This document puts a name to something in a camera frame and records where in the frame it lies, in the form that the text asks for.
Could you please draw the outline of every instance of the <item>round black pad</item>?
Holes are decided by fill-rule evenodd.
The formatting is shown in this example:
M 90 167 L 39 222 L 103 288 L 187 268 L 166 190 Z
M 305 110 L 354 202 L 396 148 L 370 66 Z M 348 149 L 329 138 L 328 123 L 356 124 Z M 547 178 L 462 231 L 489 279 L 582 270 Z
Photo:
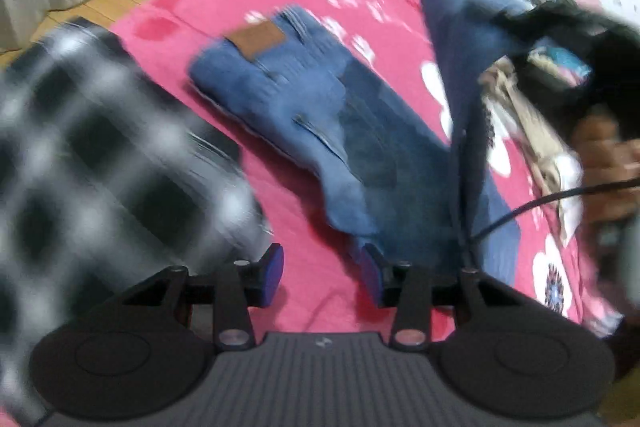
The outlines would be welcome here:
M 189 331 L 59 331 L 31 355 L 40 396 L 69 416 L 95 421 L 136 418 L 184 396 L 203 374 L 207 355 Z
M 488 313 L 496 315 L 491 323 L 511 331 L 472 321 L 440 352 L 440 367 L 461 395 L 482 409 L 527 420 L 565 418 L 602 400 L 613 363 L 596 336 L 560 317 L 555 329 L 537 328 L 535 315 L 522 327 L 529 315 L 523 308 Z

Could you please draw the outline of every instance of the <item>ribbed black surface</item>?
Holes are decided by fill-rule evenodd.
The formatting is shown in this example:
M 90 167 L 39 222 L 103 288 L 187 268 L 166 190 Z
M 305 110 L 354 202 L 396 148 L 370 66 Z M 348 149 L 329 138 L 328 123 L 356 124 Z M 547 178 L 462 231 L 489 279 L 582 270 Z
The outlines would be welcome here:
M 100 424 L 54 414 L 42 427 Z M 270 333 L 247 353 L 218 357 L 202 384 L 162 413 L 110 427 L 532 427 L 465 403 L 426 357 L 377 333 Z M 545 427 L 602 427 L 594 415 Z

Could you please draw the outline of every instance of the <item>jeans leg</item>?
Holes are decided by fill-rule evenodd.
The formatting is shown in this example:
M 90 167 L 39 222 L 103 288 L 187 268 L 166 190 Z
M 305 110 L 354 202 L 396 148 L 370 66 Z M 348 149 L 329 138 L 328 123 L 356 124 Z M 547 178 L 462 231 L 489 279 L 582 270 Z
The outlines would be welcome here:
M 523 12 L 531 5 L 524 0 L 422 0 L 422 8 L 454 124 L 450 207 L 454 222 L 460 218 L 458 235 L 465 241 L 472 230 L 509 210 L 486 173 L 488 145 L 478 77 L 498 58 L 526 48 L 492 17 L 502 10 Z M 520 230 L 512 221 L 481 245 L 476 262 L 490 275 L 513 282 L 519 240 Z

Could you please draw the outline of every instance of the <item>leather patch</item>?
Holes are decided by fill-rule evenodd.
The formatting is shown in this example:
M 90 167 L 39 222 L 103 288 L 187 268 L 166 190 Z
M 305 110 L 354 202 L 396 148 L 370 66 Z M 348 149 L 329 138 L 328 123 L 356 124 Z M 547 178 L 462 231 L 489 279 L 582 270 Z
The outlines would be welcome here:
M 282 44 L 287 36 L 271 21 L 252 24 L 225 35 L 247 60 L 254 60 L 257 54 Z

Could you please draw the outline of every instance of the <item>black cable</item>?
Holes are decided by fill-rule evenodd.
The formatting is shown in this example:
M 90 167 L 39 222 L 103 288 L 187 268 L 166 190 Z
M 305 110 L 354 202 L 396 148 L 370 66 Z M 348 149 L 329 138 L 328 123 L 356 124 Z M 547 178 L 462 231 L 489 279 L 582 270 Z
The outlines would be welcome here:
M 610 192 L 612 190 L 622 190 L 624 188 L 634 187 L 640 187 L 640 178 L 634 178 L 632 180 L 627 180 L 624 182 L 603 183 L 600 185 L 593 185 L 591 187 L 571 188 L 570 190 L 563 190 L 561 192 L 549 194 L 548 196 L 542 196 L 537 200 L 529 201 L 529 203 L 525 203 L 522 206 L 519 206 L 518 208 L 512 210 L 509 214 L 506 214 L 500 219 L 497 219 L 488 227 L 482 229 L 480 232 L 476 233 L 476 235 L 471 237 L 469 243 L 471 246 L 477 245 L 488 235 L 499 229 L 502 225 L 506 225 L 511 219 L 515 219 L 520 214 L 529 212 L 537 206 L 552 203 L 553 201 L 564 200 L 564 198 L 573 198 L 574 196 L 591 196 L 593 194 L 600 194 L 601 192 Z

